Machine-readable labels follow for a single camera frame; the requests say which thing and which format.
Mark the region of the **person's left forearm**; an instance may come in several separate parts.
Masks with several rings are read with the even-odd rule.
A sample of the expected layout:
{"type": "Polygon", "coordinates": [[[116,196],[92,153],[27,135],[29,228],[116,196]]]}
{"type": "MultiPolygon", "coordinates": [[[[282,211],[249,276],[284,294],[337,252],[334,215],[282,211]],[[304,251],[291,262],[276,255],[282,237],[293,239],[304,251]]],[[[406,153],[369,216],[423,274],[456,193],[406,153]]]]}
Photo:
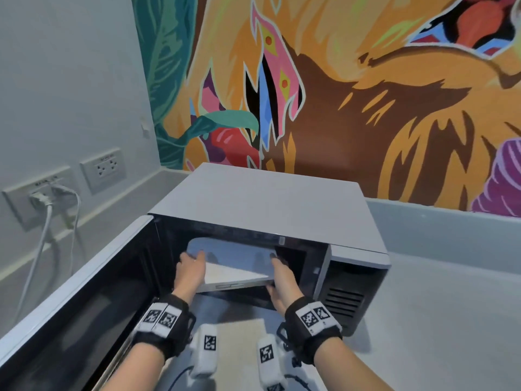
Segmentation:
{"type": "Polygon", "coordinates": [[[153,391],[165,361],[163,352],[157,347],[137,343],[101,391],[153,391]]]}

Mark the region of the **white rectangular tray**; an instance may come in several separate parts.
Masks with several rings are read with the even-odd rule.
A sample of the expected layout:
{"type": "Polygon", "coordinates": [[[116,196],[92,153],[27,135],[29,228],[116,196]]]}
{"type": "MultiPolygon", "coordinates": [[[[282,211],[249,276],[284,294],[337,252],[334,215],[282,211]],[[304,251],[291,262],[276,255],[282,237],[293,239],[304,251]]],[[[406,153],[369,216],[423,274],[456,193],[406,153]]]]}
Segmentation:
{"type": "Polygon", "coordinates": [[[192,239],[188,243],[187,254],[194,256],[200,251],[205,254],[206,271],[204,282],[197,289],[197,294],[274,283],[271,258],[276,253],[273,248],[207,237],[192,239]]]}

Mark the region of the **person's right hand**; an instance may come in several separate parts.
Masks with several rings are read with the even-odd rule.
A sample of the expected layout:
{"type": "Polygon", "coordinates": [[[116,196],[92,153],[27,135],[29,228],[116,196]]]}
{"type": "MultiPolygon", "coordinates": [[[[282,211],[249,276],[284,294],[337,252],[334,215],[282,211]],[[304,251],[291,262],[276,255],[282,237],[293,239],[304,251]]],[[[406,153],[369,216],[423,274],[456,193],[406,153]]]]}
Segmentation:
{"type": "Polygon", "coordinates": [[[274,308],[282,316],[285,316],[285,312],[291,304],[303,297],[303,293],[290,268],[287,276],[284,278],[274,278],[273,284],[266,285],[266,289],[274,308]]]}

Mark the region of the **empty grey wall socket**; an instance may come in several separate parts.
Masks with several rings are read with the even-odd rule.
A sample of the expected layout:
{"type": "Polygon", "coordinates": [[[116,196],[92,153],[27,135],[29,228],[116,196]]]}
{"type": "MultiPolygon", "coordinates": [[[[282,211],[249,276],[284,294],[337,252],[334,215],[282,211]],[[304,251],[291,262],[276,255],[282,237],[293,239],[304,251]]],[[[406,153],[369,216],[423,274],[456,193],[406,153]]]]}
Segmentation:
{"type": "Polygon", "coordinates": [[[95,195],[127,177],[125,160],[120,148],[80,162],[90,192],[95,195]]]}

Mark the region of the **grey microwave oven body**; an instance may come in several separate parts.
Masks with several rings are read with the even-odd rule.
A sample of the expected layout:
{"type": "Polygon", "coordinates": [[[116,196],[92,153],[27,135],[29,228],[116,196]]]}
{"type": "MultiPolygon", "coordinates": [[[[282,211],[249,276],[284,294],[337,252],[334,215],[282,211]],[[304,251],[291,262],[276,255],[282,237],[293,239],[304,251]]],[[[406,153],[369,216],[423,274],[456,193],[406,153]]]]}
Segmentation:
{"type": "MultiPolygon", "coordinates": [[[[347,337],[391,267],[355,182],[204,163],[148,214],[171,262],[201,237],[273,248],[347,337]]],[[[273,309],[265,286],[202,294],[273,309]]]]}

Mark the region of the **beige mat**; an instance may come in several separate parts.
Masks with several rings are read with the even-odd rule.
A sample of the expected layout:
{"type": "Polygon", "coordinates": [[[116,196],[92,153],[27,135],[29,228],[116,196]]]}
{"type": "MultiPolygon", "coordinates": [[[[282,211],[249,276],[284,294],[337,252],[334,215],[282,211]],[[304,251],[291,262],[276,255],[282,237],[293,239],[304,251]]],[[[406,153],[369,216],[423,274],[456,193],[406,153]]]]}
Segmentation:
{"type": "Polygon", "coordinates": [[[263,391],[257,367],[257,342],[266,332],[263,319],[217,325],[216,391],[263,391]]]}

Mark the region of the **person's left hand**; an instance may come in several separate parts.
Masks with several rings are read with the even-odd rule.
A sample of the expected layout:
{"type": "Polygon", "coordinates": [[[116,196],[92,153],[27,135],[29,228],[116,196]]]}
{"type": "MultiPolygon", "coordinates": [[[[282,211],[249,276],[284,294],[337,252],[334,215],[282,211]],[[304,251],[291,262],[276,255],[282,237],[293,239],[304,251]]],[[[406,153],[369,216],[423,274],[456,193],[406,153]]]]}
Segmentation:
{"type": "Polygon", "coordinates": [[[206,268],[194,268],[192,255],[182,252],[176,265],[172,294],[191,305],[193,298],[204,282],[206,268]]]}

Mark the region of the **person's right forearm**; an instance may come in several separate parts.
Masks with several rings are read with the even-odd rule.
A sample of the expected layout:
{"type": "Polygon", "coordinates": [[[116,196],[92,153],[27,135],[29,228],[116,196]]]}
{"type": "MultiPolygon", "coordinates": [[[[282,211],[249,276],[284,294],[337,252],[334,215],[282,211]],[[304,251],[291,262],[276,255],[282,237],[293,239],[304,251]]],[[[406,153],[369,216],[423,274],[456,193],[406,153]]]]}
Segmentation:
{"type": "Polygon", "coordinates": [[[314,365],[327,391],[394,391],[338,337],[318,347],[314,365]]]}

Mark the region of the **grey microwave door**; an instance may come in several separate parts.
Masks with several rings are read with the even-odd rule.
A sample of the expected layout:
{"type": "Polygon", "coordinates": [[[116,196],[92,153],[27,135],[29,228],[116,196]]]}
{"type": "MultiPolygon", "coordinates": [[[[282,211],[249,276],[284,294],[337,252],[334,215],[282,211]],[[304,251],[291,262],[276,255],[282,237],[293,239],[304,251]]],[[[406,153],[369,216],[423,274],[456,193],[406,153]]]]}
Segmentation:
{"type": "Polygon", "coordinates": [[[0,391],[98,391],[159,295],[141,216],[0,339],[0,391]]]}

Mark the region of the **grey wall socket with plugs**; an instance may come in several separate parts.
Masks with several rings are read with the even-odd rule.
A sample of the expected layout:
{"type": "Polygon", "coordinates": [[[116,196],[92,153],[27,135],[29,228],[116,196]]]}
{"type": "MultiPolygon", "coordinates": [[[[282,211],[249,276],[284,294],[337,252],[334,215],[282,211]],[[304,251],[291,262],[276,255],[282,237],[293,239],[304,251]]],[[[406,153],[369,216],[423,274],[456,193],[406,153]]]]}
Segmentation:
{"type": "Polygon", "coordinates": [[[41,192],[49,197],[53,202],[53,216],[66,215],[70,209],[77,205],[77,199],[73,193],[57,190],[56,185],[62,185],[74,190],[77,194],[80,193],[75,175],[69,166],[61,167],[39,177],[33,177],[2,191],[11,210],[25,231],[34,228],[38,222],[44,221],[45,218],[45,206],[31,197],[34,193],[41,192]]]}

